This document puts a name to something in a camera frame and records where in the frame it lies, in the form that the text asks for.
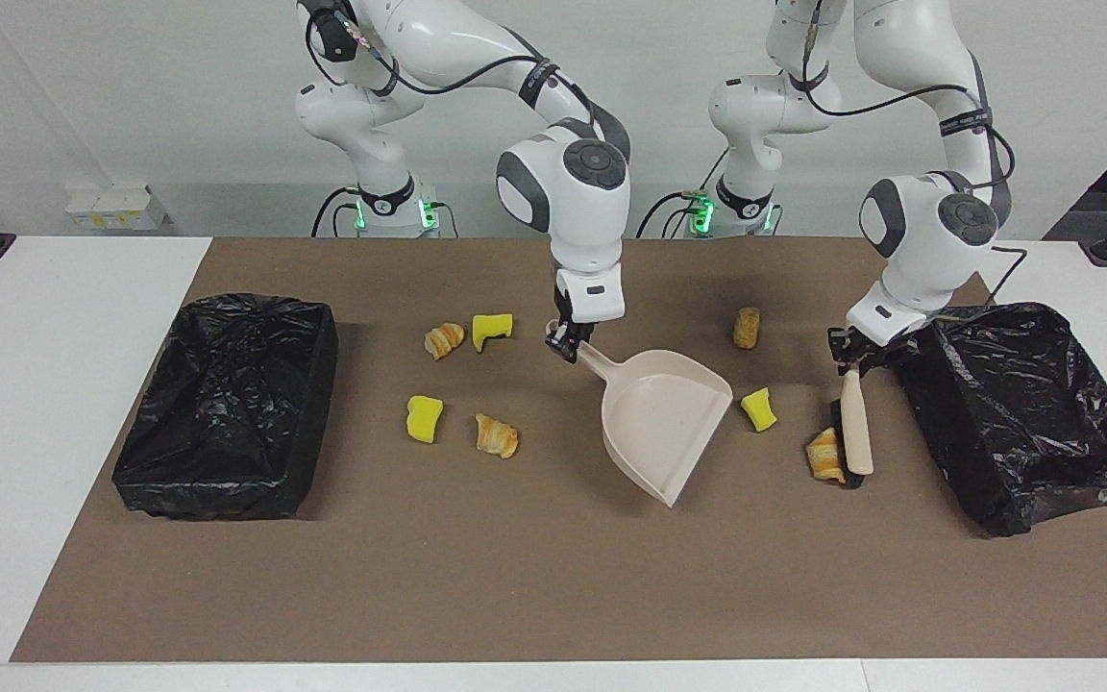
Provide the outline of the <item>beige hand brush black bristles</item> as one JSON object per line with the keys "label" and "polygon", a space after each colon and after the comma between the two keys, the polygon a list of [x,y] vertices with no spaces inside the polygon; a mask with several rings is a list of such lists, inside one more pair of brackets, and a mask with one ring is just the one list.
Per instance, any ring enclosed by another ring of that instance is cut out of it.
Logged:
{"label": "beige hand brush black bristles", "polygon": [[858,366],[844,373],[842,393],[834,404],[832,421],[839,434],[845,487],[860,489],[863,481],[875,473],[875,456]]}

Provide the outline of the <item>yellow green sponge piece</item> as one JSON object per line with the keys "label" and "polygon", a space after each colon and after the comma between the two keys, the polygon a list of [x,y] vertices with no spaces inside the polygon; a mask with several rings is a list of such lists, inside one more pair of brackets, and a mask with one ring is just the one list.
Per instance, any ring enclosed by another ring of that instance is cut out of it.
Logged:
{"label": "yellow green sponge piece", "polygon": [[772,404],[770,388],[752,391],[746,397],[741,399],[739,405],[751,420],[752,428],[755,428],[756,433],[764,433],[778,422]]}
{"label": "yellow green sponge piece", "polygon": [[406,403],[406,433],[408,437],[421,443],[433,444],[436,441],[439,419],[444,411],[443,400],[413,395]]}
{"label": "yellow green sponge piece", "polygon": [[473,345],[478,354],[482,354],[487,340],[511,338],[513,332],[514,316],[511,312],[473,316]]}

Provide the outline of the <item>golden croissant piece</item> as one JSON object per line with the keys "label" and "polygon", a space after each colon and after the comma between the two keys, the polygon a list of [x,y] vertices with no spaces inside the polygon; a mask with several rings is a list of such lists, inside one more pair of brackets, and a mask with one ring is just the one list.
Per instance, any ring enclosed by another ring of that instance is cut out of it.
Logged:
{"label": "golden croissant piece", "polygon": [[476,450],[510,459],[519,447],[519,431],[486,413],[476,413]]}
{"label": "golden croissant piece", "polygon": [[441,360],[461,347],[465,338],[464,327],[452,323],[452,321],[444,321],[443,324],[430,329],[423,335],[423,349],[434,360]]}
{"label": "golden croissant piece", "polygon": [[845,485],[848,482],[842,461],[842,447],[836,437],[835,428],[825,428],[805,446],[805,459],[811,469],[813,478],[823,482],[836,482]]}

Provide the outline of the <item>beige plastic dustpan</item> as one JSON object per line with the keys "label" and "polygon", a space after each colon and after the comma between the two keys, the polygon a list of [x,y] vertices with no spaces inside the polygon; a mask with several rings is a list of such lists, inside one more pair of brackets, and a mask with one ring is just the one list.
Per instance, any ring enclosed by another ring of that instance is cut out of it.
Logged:
{"label": "beige plastic dustpan", "polygon": [[725,378],[662,342],[597,334],[576,364],[540,352],[558,380],[551,456],[576,490],[610,515],[675,507],[732,403]]}

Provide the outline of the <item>black bag lined bin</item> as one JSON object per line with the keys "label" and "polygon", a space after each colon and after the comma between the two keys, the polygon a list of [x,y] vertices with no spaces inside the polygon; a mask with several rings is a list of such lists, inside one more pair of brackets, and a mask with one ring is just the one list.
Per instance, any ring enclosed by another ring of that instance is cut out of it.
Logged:
{"label": "black bag lined bin", "polygon": [[124,507],[167,520],[294,518],[315,477],[338,352],[325,303],[223,293],[183,306],[111,469]]}
{"label": "black bag lined bin", "polygon": [[1067,318],[949,309],[891,363],[962,512],[992,537],[1107,507],[1107,382]]}

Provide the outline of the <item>brown table mat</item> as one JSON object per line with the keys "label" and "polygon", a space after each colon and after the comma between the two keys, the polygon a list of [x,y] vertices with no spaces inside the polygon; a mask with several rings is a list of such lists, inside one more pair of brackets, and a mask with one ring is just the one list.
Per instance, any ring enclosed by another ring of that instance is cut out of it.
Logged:
{"label": "brown table mat", "polygon": [[[863,381],[875,476],[813,479],[803,448],[839,393],[825,330],[882,266],[861,239],[629,242],[627,316],[594,337],[669,343],[737,397],[770,388],[778,422],[730,405],[684,498],[619,516],[551,456],[548,242],[216,239],[189,299],[332,308],[313,488],[294,520],[170,521],[101,469],[12,660],[1107,657],[1107,508],[985,537],[891,373]],[[513,337],[478,354],[473,316],[497,312]],[[466,338],[434,360],[444,321]],[[408,437],[413,395],[445,404],[433,444]],[[510,459],[476,450],[476,413],[519,431]]]}

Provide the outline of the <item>white wall socket box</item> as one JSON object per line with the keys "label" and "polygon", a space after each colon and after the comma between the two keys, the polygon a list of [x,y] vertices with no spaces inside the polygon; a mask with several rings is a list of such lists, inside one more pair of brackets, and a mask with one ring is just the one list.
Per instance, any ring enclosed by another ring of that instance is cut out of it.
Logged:
{"label": "white wall socket box", "polygon": [[148,185],[71,189],[65,213],[84,231],[156,233],[170,214]]}

